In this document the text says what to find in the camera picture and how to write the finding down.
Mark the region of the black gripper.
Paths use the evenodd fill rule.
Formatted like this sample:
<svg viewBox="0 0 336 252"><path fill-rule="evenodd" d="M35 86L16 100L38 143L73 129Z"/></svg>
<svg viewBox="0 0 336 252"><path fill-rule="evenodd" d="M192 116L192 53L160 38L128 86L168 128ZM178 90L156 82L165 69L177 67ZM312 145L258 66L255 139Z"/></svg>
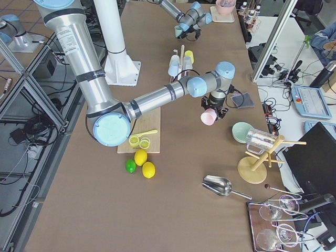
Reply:
<svg viewBox="0 0 336 252"><path fill-rule="evenodd" d="M204 109L202 116L210 116L213 120L222 119L228 112L224 108L225 98L217 98L214 96L204 96L201 99L201 107Z"/></svg>
<svg viewBox="0 0 336 252"><path fill-rule="evenodd" d="M199 37L200 37L200 35L201 35L201 29L194 30L193 28L190 28L189 30L187 30L185 32L183 31L182 34L181 34L181 36L180 36L180 38L178 38L178 39L184 39L184 38L186 38L187 40L191 40L190 38L188 38L188 35L191 35L193 33L195 35L194 40L198 40Z"/></svg>

